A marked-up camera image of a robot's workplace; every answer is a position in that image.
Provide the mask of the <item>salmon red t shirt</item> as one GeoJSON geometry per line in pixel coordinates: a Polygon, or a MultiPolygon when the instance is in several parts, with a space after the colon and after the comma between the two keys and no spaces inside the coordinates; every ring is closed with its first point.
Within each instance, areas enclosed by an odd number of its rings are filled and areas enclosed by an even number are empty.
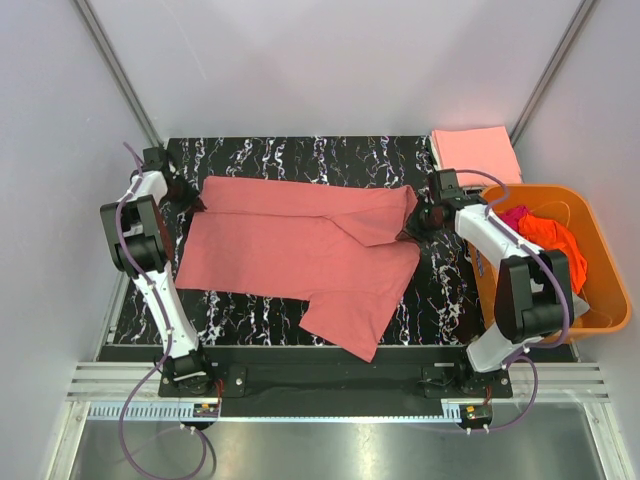
{"type": "Polygon", "coordinates": [[[305,301],[304,330],[373,360],[420,259],[412,187],[210,176],[201,198],[177,288],[305,301]]]}

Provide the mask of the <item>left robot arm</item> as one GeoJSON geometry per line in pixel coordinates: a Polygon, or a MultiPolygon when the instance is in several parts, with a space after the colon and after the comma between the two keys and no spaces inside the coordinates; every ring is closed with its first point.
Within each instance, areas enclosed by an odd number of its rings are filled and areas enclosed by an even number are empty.
{"type": "Polygon", "coordinates": [[[203,396],[214,388],[214,367],[180,301],[171,263],[174,243],[160,207],[174,204],[187,215],[206,207],[166,149],[151,147],[132,156],[135,170],[125,194],[100,207],[109,253],[142,294],[160,333],[163,354],[155,368],[162,386],[177,395],[203,396]]]}

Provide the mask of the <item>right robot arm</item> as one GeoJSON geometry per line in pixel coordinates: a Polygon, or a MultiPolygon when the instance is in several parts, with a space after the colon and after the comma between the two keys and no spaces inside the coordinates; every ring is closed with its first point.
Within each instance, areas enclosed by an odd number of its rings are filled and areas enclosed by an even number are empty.
{"type": "Polygon", "coordinates": [[[430,197],[419,201],[404,231],[427,243],[451,230],[497,270],[494,322],[466,347],[443,384],[476,395],[499,382],[517,355],[564,342],[574,320],[573,292],[568,257],[522,237],[499,218],[495,201],[466,193],[458,175],[454,169],[429,175],[430,197]]]}

